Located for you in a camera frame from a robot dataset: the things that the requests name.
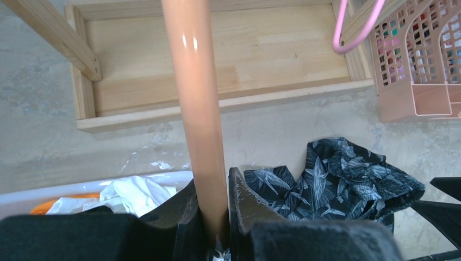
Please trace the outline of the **white shorts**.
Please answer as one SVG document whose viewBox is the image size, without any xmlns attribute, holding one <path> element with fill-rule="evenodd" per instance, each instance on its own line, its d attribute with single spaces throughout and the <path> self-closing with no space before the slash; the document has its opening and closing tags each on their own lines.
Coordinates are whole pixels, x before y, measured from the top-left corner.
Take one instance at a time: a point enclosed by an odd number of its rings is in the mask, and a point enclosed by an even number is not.
<svg viewBox="0 0 461 261">
<path fill-rule="evenodd" d="M 77 214 L 97 207 L 108 207 L 116 214 L 141 217 L 174 196 L 176 187 L 160 185 L 150 178 L 132 176 L 115 179 L 99 192 L 99 201 L 86 203 L 82 209 L 59 214 Z"/>
</svg>

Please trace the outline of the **pink plastic file organizer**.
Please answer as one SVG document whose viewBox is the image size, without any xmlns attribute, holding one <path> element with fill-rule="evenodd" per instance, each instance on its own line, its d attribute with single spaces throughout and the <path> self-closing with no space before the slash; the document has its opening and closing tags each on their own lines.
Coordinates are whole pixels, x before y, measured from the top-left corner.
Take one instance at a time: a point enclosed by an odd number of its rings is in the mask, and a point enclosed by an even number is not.
<svg viewBox="0 0 461 261">
<path fill-rule="evenodd" d="M 381 122 L 460 119 L 460 1 L 406 1 L 369 39 Z"/>
</svg>

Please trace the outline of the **orange hanger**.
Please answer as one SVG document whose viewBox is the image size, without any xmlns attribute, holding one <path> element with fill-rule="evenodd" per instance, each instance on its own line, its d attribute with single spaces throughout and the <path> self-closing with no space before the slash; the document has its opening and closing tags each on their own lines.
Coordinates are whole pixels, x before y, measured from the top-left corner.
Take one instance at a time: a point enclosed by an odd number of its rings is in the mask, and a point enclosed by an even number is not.
<svg viewBox="0 0 461 261">
<path fill-rule="evenodd" d="M 207 238 L 229 245 L 228 188 L 208 1 L 163 1 L 186 143 Z"/>
</svg>

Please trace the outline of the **dark camouflage shorts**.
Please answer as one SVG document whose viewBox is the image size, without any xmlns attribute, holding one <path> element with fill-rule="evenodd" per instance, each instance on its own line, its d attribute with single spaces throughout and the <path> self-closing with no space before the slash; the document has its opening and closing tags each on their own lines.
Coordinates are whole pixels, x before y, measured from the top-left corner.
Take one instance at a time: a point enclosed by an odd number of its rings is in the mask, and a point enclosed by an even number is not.
<svg viewBox="0 0 461 261">
<path fill-rule="evenodd" d="M 290 221 L 372 220 L 388 229 L 394 227 L 394 214 L 426 190 L 385 156 L 343 137 L 310 142 L 298 178 L 286 166 L 246 170 L 244 178 L 264 203 Z"/>
</svg>

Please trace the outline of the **orange shorts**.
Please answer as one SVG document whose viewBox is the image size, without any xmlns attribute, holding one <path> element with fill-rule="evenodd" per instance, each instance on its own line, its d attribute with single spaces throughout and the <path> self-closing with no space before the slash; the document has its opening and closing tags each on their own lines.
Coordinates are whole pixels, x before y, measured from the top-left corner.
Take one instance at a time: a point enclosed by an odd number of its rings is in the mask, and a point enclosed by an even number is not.
<svg viewBox="0 0 461 261">
<path fill-rule="evenodd" d="M 98 202 L 99 194 L 78 194 L 64 196 L 59 199 L 50 200 L 35 206 L 30 213 L 32 215 L 45 215 L 47 213 L 59 214 L 82 209 L 83 205 L 91 202 Z"/>
</svg>

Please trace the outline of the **white plastic basket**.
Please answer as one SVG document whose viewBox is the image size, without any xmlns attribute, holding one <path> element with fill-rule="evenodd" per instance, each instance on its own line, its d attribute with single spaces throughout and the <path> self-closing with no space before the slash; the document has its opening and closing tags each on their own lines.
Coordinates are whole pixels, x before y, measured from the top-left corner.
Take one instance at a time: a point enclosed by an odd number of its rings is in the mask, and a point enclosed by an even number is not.
<svg viewBox="0 0 461 261">
<path fill-rule="evenodd" d="M 193 174 L 191 171 L 174 171 L 144 175 L 144 177 L 160 185 L 176 187 L 180 191 L 193 179 Z M 1 219 L 30 214 L 39 204 L 64 196 L 99 193 L 110 182 L 111 180 L 104 179 L 1 194 Z"/>
</svg>

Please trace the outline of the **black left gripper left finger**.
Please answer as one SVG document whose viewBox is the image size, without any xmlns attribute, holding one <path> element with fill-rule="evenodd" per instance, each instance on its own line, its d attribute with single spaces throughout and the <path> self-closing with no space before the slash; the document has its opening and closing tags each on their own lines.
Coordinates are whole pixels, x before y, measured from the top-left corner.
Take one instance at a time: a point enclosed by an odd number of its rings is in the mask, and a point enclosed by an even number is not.
<svg viewBox="0 0 461 261">
<path fill-rule="evenodd" d="M 1 260 L 206 260 L 196 189 L 189 184 L 149 213 L 107 207 L 1 221 Z"/>
</svg>

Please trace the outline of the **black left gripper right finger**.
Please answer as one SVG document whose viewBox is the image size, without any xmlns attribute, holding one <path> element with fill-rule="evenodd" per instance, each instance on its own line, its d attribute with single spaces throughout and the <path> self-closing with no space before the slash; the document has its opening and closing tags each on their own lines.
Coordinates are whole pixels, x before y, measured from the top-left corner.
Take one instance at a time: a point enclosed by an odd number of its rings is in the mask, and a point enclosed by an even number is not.
<svg viewBox="0 0 461 261">
<path fill-rule="evenodd" d="M 402 260 L 383 225 L 367 220 L 289 221 L 228 175 L 232 260 Z"/>
</svg>

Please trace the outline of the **pink thin hanger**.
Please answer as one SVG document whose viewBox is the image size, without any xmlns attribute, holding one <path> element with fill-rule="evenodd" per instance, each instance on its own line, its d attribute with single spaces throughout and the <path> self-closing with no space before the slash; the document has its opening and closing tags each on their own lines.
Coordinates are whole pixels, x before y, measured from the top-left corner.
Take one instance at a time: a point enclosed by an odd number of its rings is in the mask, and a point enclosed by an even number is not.
<svg viewBox="0 0 461 261">
<path fill-rule="evenodd" d="M 337 21 L 333 34 L 333 51 L 345 54 L 357 47 L 374 28 L 380 12 L 385 5 L 385 0 L 367 1 L 352 15 L 343 28 L 348 1 L 340 1 Z"/>
</svg>

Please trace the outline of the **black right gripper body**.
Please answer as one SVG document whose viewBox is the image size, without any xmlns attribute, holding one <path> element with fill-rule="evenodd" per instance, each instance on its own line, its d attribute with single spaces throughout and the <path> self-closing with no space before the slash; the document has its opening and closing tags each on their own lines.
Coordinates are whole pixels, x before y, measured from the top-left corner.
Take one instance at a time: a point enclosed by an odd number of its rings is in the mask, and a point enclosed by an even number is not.
<svg viewBox="0 0 461 261">
<path fill-rule="evenodd" d="M 430 184 L 460 201 L 459 177 L 436 177 Z M 417 260 L 460 260 L 460 204 L 415 201 L 411 208 L 429 221 L 457 249 L 417 258 Z"/>
</svg>

